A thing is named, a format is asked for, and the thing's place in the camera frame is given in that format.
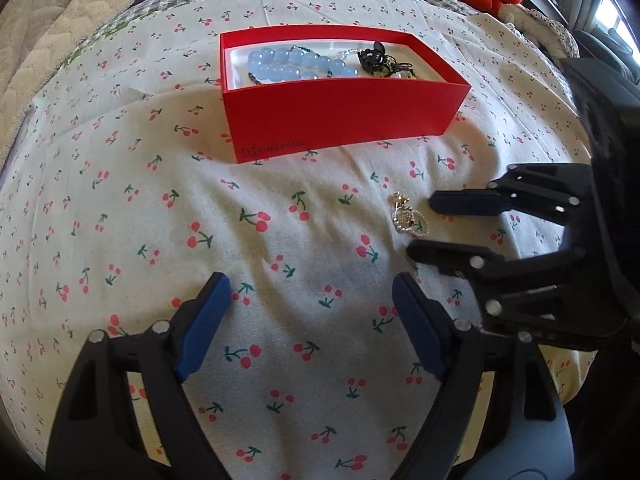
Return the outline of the gold pearl ring earring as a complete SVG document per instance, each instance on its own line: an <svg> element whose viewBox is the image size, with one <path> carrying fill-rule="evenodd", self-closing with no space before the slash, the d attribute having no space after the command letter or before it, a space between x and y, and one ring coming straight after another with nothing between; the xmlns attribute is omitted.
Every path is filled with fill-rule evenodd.
<svg viewBox="0 0 640 480"><path fill-rule="evenodd" d="M392 223L395 230L412 237L427 237L428 222L422 212L413 208L410 198L401 192L392 195Z"/></svg>

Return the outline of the green bead keychain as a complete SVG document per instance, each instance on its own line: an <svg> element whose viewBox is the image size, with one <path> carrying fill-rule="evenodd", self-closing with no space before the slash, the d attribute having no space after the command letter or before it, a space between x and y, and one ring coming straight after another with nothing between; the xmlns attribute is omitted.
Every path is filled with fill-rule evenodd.
<svg viewBox="0 0 640 480"><path fill-rule="evenodd" d="M381 78L418 79L418 75L414 71L411 63L397 63L393 60L387 60L378 66L374 71L374 76Z"/></svg>

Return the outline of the black hair claw clip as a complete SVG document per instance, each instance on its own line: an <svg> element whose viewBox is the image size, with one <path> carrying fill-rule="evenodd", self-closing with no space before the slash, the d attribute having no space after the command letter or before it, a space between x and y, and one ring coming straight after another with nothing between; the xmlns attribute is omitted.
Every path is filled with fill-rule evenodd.
<svg viewBox="0 0 640 480"><path fill-rule="evenodd" d="M359 50L357 56L361 68L369 75L387 76L393 71L392 61L382 42L375 41L372 47Z"/></svg>

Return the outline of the red cardboard box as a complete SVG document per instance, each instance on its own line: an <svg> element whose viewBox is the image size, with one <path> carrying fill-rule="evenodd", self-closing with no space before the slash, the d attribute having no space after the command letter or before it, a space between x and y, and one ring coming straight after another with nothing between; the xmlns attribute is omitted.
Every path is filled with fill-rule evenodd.
<svg viewBox="0 0 640 480"><path fill-rule="evenodd" d="M302 46L330 55L380 42L416 78L357 77L293 81L250 78L250 52ZM224 32L219 37L222 102L237 162L318 148L409 136L440 136L470 84L419 38L385 28L284 25Z"/></svg>

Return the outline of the cherry print bed sheet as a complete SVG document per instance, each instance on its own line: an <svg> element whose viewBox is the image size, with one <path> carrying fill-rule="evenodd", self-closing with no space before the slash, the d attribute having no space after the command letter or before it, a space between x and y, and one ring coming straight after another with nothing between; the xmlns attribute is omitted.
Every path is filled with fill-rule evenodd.
<svg viewBox="0 0 640 480"><path fill-rule="evenodd" d="M232 305L186 395L230 474L390 477L438 388L390 300L409 267L392 195L425 209L511 162L588 158L580 124L525 141L454 118L437 138L240 165L228 126L193 120L57 136L46 87L1 183L1 397L37 465L89 333L141 332L220 271Z"/></svg>

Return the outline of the beige quilted blanket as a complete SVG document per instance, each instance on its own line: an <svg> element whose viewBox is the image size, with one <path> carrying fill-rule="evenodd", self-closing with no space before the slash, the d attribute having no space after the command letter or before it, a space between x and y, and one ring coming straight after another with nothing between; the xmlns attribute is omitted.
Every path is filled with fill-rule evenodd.
<svg viewBox="0 0 640 480"><path fill-rule="evenodd" d="M134 0L9 0L1 10L1 159L29 103L84 40Z"/></svg>

